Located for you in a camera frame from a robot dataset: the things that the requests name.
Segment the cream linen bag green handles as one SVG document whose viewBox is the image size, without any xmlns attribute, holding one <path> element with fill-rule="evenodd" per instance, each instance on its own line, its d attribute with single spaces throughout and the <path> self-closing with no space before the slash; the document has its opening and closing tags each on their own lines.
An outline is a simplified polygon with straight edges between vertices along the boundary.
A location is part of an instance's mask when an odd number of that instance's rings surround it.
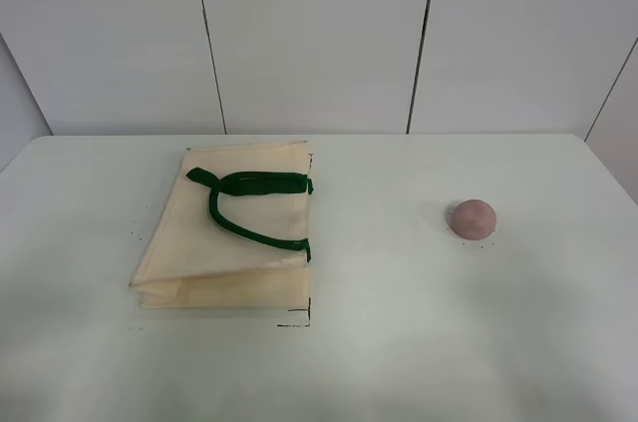
<svg viewBox="0 0 638 422">
<path fill-rule="evenodd" d="M 130 286 L 142 306 L 304 309 L 310 301 L 311 155 L 305 141 L 190 148 L 159 225 Z M 279 248 L 228 230 L 209 211 L 210 177 L 247 172 L 294 173 L 300 185 L 258 195 L 220 191 L 218 212 L 244 231 L 288 243 Z"/>
</svg>

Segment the pink peach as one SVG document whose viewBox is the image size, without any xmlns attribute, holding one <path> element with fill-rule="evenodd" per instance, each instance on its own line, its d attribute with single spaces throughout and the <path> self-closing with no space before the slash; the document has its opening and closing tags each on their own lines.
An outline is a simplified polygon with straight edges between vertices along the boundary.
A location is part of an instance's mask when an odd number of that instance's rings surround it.
<svg viewBox="0 0 638 422">
<path fill-rule="evenodd" d="M 488 238 L 497 226 L 494 208 L 487 202 L 476 199 L 457 201 L 448 205 L 445 219 L 455 235 L 470 241 Z"/>
</svg>

